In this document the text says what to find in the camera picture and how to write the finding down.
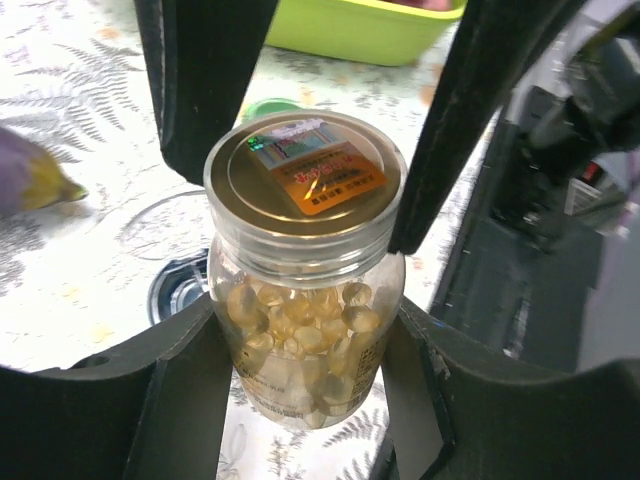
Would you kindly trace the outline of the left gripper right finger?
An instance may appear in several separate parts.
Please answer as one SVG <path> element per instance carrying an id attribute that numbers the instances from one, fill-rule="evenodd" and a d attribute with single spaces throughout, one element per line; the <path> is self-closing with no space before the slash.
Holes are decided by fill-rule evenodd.
<path id="1" fill-rule="evenodd" d="M 639 364 L 567 375 L 401 303 L 383 361 L 396 479 L 635 479 Z"/>

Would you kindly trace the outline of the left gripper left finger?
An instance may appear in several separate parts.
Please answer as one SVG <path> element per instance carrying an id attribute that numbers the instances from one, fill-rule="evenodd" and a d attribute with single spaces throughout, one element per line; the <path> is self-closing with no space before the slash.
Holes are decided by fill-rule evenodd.
<path id="1" fill-rule="evenodd" d="M 1 370 L 4 479 L 213 479 L 231 361 L 208 295 L 72 368 Z"/>

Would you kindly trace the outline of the amber pill bottle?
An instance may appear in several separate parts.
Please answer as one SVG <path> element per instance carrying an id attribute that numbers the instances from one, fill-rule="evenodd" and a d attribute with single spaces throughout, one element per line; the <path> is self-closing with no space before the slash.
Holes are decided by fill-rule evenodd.
<path id="1" fill-rule="evenodd" d="M 316 430 L 368 396 L 398 311 L 405 259 L 388 254 L 360 275 L 315 289 L 263 280 L 214 238 L 207 280 L 232 363 L 251 404 L 269 420 Z"/>

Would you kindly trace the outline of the blue round pill box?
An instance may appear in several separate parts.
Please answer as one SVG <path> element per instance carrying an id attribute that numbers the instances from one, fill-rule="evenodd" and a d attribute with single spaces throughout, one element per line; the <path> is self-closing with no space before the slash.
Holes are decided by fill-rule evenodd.
<path id="1" fill-rule="evenodd" d="M 209 291 L 207 260 L 209 249 L 171 260 L 151 282 L 147 313 L 152 325 L 184 310 Z"/>

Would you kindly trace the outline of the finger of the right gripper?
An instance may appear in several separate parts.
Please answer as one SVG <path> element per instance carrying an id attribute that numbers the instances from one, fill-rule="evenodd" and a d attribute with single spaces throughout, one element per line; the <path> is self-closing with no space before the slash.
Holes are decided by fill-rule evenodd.
<path id="1" fill-rule="evenodd" d="M 135 0 L 160 149 L 200 185 L 214 144 L 234 125 L 276 0 Z"/>

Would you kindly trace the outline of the clear pill box lid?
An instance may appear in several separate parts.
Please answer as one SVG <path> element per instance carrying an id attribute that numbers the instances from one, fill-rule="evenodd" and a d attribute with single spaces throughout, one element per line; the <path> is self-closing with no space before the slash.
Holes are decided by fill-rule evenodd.
<path id="1" fill-rule="evenodd" d="M 171 260 L 209 246 L 214 228 L 203 190 L 170 195 L 137 213 L 119 235 L 123 249 L 142 260 Z"/>

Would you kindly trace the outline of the gold bottle cap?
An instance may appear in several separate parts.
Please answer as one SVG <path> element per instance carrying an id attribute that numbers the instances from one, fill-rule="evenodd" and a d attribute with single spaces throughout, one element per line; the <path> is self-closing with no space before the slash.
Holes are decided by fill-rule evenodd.
<path id="1" fill-rule="evenodd" d="M 357 118 L 265 115 L 229 131 L 204 165 L 219 248 L 241 270 L 306 284 L 359 275 L 387 254 L 407 165 Z"/>

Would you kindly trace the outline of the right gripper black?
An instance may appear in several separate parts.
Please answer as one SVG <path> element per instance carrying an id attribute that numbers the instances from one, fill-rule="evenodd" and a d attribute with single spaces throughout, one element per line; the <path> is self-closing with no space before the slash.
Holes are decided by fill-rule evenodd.
<path id="1" fill-rule="evenodd" d="M 417 251 L 488 122 L 532 65 L 512 155 L 639 147 L 639 11 L 579 11 L 584 3 L 467 3 L 412 158 L 389 252 Z"/>

